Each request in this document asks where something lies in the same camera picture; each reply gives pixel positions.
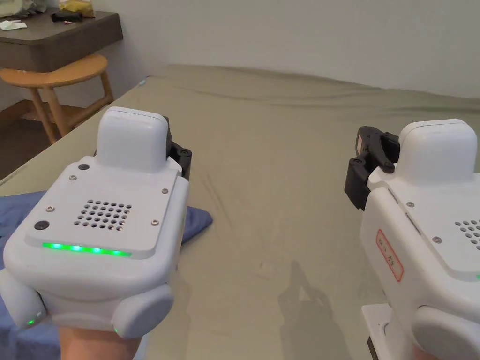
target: yellow bag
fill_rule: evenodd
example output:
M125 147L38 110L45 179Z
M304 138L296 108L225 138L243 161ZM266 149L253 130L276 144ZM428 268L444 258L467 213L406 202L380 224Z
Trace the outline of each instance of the yellow bag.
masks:
M81 12L84 17L95 17L92 0L60 0L60 11Z

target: wooden stool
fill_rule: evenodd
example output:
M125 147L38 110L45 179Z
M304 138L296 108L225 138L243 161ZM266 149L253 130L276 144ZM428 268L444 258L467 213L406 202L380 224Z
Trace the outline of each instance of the wooden stool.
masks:
M53 121L57 124L60 134L63 137L72 130L74 125L85 121L105 105L113 102L112 89L107 75L107 65L108 62L105 57L94 54L53 72L25 72L21 70L3 69L0 70L0 78L10 85L24 87L30 90L35 109L43 123L50 142L53 144L57 139L53 131L52 123L43 107L38 89L45 91ZM61 105L53 89L55 87L81 83L96 76L100 76L102 79L105 96L67 119L63 114Z

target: hand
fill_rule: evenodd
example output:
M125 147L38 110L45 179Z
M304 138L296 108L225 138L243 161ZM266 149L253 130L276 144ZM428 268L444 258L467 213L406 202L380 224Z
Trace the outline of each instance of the hand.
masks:
M427 354L426 352L420 350L418 347L413 348L413 355L417 360L439 360L435 356Z
M124 340L114 332L59 328L61 360L132 360L140 339Z

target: stool leg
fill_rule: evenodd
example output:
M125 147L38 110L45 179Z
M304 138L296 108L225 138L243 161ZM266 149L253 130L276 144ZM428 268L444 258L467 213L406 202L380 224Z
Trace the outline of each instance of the stool leg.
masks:
M107 71L105 70L100 75L102 79L103 91L105 91L105 97L109 100L109 103L113 102L113 92L112 87L110 86L110 80L108 79Z
M63 111L61 109L61 105L59 103L57 95L55 94L55 91L51 87L44 87L43 89L45 91L45 94L47 95L47 101L48 105L50 106L53 119L55 120L55 123L60 130L60 134L63 137L68 134L72 130L72 128L67 123L65 116L63 115Z
M40 94L38 93L37 89L30 88L29 90L30 90L30 94L32 95L32 101L35 105L35 109L38 113L38 117L40 118L40 121L42 121L43 127L45 128L45 132L47 133L48 139L53 144L54 142L57 141L57 138L55 137L55 133L53 132L53 124L48 119L48 115L45 112L45 109L43 107L42 98L40 97Z

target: ventilation holes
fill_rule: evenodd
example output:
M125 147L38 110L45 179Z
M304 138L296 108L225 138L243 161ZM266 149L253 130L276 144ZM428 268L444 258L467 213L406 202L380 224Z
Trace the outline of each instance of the ventilation holes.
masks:
M117 231L122 231L123 226L125 225L125 219L128 217L126 214L130 213L129 209L132 209L132 205L130 204L125 205L115 202L110 203L108 201L90 199L86 201L86 204L83 206L83 210L80 211L81 215L77 216L77 220L74 221L73 224L76 226L81 225L83 227L99 229L107 228L109 230L115 229Z
M455 225L460 226L459 229L463 233L465 233L465 237L467 237L470 242L474 245L477 245L476 248L480 250L480 220L470 220L469 222L466 220L463 220L462 222L456 221Z

